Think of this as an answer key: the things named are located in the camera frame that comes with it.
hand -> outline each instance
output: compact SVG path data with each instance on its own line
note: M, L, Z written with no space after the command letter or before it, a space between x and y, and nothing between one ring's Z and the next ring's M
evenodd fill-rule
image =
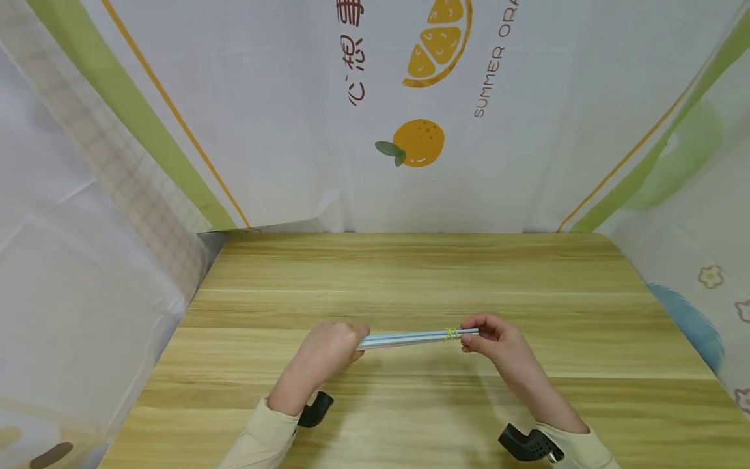
M529 408L537 422L572 433L590 431L565 397L554 388L518 329L491 314L471 317L460 327L479 328L479 335L461 336L461 350L480 353L492 360L502 380Z
M461 323L461 329L479 328L479 335L461 336L461 350L492 361L508 388L521 400L531 389L549 380L521 331L497 316L480 314Z
M307 334L268 395L268 408L297 415L320 386L341 373L364 353L356 351L370 334L367 326L323 323Z

left hand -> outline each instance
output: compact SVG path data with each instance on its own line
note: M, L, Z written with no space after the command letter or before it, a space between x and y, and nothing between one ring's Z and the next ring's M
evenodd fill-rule
M323 323L307 334L297 354L286 366L268 395L268 408L297 415L320 386L347 369L362 356L356 351L370 334L367 326Z

orange illustration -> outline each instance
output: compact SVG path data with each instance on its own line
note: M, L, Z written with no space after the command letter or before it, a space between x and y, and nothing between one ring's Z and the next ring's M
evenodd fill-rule
M421 32L403 79L404 86L425 88L447 77L458 63L471 30L471 0L435 0L427 24L441 25Z
M393 157L396 166L422 167L440 156L445 142L446 135L438 124L416 119L401 125L393 134L393 142L375 142L375 148Z

beige sleeve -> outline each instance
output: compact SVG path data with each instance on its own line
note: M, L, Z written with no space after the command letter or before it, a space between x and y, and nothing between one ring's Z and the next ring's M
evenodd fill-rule
M546 434L565 453L565 458L553 464L555 469L620 469L612 453L591 430L586 434L569 433L544 423L536 429Z
M292 446L298 421L299 415L275 412L261 399L218 469L275 469Z

orange stripe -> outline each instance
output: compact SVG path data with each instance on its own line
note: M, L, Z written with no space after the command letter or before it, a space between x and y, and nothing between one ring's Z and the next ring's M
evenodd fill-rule
M701 75L701 71L703 71L704 67L706 67L706 64L703 64L703 67L701 67L700 70L698 70L698 73L695 74L695 76L693 77L693 79L690 80L690 83L688 84L688 87L685 88L682 91L682 93L677 97L677 100L674 101L671 106L669 106L669 109L667 109L667 112L664 113L664 115L661 118L659 118L658 121L656 121L656 123L653 125L653 127L651 127L649 129L648 132L646 132L646 135L644 135L643 137L641 137L640 140L638 140L638 143L636 143L635 146L630 149L630 151L628 152L628 154L625 155L625 157L622 160L620 160L620 162L614 168L612 168L612 171L610 171L609 174L607 174L606 177L604 179L602 179L600 183L597 184L597 186L594 188L594 190L591 191L591 193L589 195L587 195L586 198L583 199L578 204L578 206L575 208L575 210L573 210L572 212L570 212L570 215L568 215L567 217L565 217L565 220L563 220L562 223L560 224L560 226L557 227L557 232L558 233L560 231L562 231L563 227L566 225L566 223L568 223L570 221L570 219L573 218L575 216L575 214L577 214L584 207L584 205L586 205L586 203L589 200L591 200L592 197L594 197L596 195L596 193L599 192L604 187L605 184L607 184L607 182L610 179L612 179L612 176L614 176L614 174L618 170L620 170L620 168L623 167L623 165L625 163L628 162L628 160L630 159L630 157L633 156L635 154L635 152L637 152L639 149L641 149L641 146L643 146L643 144L654 134L654 132L656 132L656 129L658 129L659 127L662 126L662 124L664 124L664 121L667 120L667 117L669 117L669 115L674 111L674 109L677 107L677 104L680 101L683 100L683 98L685 97L685 93L688 92L688 90L690 89L690 87L693 86L693 83L695 83L695 80Z
M156 77L156 74L154 74L154 71L151 69L151 65L149 65L149 63L146 61L146 58L141 53L135 41L133 41L131 34L125 28L125 24L122 23L122 20L120 20L120 16L115 11L115 8L110 3L110 0L101 0L101 3L106 8L107 13L109 13L109 17L112 18L112 21L117 26L117 29L120 31L120 34L125 39L125 42L127 42L127 45L130 46L130 50L133 51L133 54L138 59L138 62L140 62L141 67L143 67L143 70L146 72L146 74L148 74L148 78L151 79L151 83L154 84L156 89L159 91L159 94L161 95L162 99L164 99L164 102L169 107L169 110L172 111L172 115L175 116L175 119L177 119L177 122L180 124L180 127L182 127L182 130L187 135L187 138L189 138L190 141L193 143L193 146L198 152L198 155L200 155L200 157L203 159L203 162L208 167L208 170L211 171L211 174L213 174L214 177L216 178L216 182L219 183L219 186L221 186L224 193L229 198L229 201L232 203L232 205L234 205L234 208L237 210L237 213L239 213L239 216L242 218L244 225L250 228L251 227L250 223L248 223L248 219L245 217L245 214L242 212L242 209L239 208L237 201L232 196L232 193L230 193L230 190L227 188L227 185L224 184L224 181L221 179L221 176L219 176L219 173L216 171L216 168L214 168L214 165L211 163L211 160L209 160L209 157L206 156L206 152L203 151L203 148L200 146L200 144L198 143L198 140L193 135L193 132L185 123L185 120L182 118L182 116L180 116L180 113L175 107L175 104L172 102L169 95L164 90L164 87L159 82L159 79Z

